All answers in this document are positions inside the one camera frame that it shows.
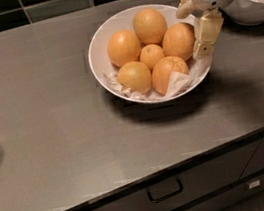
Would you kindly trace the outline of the white bowl of strawberries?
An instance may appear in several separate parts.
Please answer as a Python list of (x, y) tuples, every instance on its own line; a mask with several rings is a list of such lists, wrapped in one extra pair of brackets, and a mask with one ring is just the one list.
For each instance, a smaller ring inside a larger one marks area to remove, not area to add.
[(224, 12), (237, 24), (252, 26), (264, 22), (264, 2), (234, 0)]

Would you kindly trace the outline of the small centre orange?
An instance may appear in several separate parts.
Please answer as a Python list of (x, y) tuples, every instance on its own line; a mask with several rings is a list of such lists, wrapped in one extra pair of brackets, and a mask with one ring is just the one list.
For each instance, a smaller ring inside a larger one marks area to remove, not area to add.
[(146, 64), (150, 70), (165, 56), (163, 48), (157, 44), (145, 45), (141, 50), (139, 61)]

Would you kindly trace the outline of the large white bowl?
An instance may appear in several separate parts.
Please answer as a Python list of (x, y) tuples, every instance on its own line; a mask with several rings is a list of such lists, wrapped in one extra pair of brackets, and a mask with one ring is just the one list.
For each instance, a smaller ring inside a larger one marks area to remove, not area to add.
[(89, 66), (91, 66), (91, 72), (93, 72), (94, 77), (97, 79), (100, 85), (103, 86), (103, 88), (105, 88), (101, 82), (101, 79), (104, 77), (103, 75), (118, 73), (119, 70), (114, 64), (110, 62), (110, 58), (108, 58), (107, 45), (111, 36), (121, 29), (131, 31), (133, 29), (132, 20), (136, 13), (147, 8), (153, 8), (163, 14), (168, 26), (171, 26), (177, 22), (181, 22), (181, 19), (176, 18), (177, 8), (160, 4), (135, 6), (133, 8), (121, 11), (118, 14), (113, 15), (113, 17), (110, 19), (107, 19), (107, 21), (104, 22), (96, 31), (90, 43), (88, 52), (88, 60)]

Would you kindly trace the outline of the white paper napkin in bowl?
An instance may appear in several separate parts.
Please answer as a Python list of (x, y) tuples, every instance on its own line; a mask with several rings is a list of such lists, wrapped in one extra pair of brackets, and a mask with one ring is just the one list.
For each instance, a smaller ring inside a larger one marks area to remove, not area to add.
[(189, 91), (194, 90), (194, 88), (196, 88), (208, 75), (213, 62), (212, 59), (212, 55), (197, 60), (191, 58), (191, 60), (188, 61), (188, 67), (190, 70), (187, 75), (179, 72), (171, 74), (168, 90), (165, 95), (161, 95), (154, 88), (151, 88), (146, 95), (137, 91), (131, 92), (129, 89), (122, 91), (122, 86), (116, 81), (117, 73), (103, 75), (104, 77), (101, 79), (101, 82), (110, 93), (115, 94), (117, 97), (121, 97), (124, 100), (127, 99), (128, 101), (142, 104), (166, 103), (166, 101), (172, 101), (173, 99), (181, 97)]

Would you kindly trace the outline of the middle dark drawer front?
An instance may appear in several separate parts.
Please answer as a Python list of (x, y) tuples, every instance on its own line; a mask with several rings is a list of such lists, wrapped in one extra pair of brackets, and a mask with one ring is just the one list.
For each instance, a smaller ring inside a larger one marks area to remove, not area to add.
[(94, 211), (170, 211), (236, 182), (258, 144), (219, 155), (194, 168), (117, 199)]

